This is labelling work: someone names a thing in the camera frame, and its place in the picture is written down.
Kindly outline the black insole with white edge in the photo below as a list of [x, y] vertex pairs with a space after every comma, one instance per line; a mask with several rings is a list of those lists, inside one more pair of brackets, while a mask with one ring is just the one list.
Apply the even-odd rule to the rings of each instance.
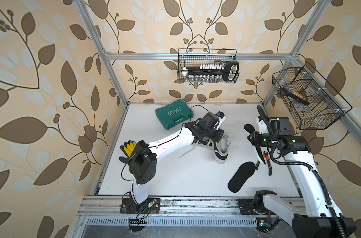
[[261, 144], [262, 144], [261, 134], [255, 131], [252, 134], [249, 134], [247, 139], [251, 143], [251, 145], [255, 148], [255, 152], [257, 153], [258, 160], [262, 164], [265, 164], [265, 159], [263, 159], [263, 151], [261, 149]]

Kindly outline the black white canvas sneaker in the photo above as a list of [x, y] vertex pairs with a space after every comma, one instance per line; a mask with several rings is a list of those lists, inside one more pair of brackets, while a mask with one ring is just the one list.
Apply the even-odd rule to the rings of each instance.
[[212, 150], [212, 159], [214, 162], [224, 164], [228, 157], [230, 143], [231, 141], [226, 133], [222, 134], [222, 137], [218, 142], [212, 140], [210, 137], [201, 137], [196, 143], [194, 143], [193, 148], [184, 153], [182, 156], [190, 153], [200, 145]]

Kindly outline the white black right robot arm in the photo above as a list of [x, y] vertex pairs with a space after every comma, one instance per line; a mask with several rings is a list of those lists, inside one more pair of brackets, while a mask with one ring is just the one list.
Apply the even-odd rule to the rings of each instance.
[[257, 107], [258, 131], [248, 139], [254, 147], [270, 149], [270, 160], [289, 166], [299, 185], [306, 213], [270, 190], [256, 192], [252, 208], [259, 215], [273, 212], [293, 229], [298, 238], [348, 238], [357, 227], [352, 218], [346, 218], [332, 200], [321, 178], [310, 146], [302, 136], [294, 136], [287, 117], [270, 118], [262, 106]]

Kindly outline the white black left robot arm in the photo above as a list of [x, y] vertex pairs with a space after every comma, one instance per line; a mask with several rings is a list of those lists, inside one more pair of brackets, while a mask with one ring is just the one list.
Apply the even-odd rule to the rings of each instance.
[[208, 112], [202, 119], [182, 124], [181, 129], [151, 143], [127, 141], [120, 146], [124, 156], [119, 160], [128, 166], [133, 176], [129, 197], [122, 198], [120, 213], [142, 214], [145, 211], [159, 212], [161, 199], [149, 198], [148, 185], [156, 174], [158, 162], [178, 149], [198, 143], [214, 145], [223, 138], [224, 130], [220, 127], [225, 121], [223, 112]]

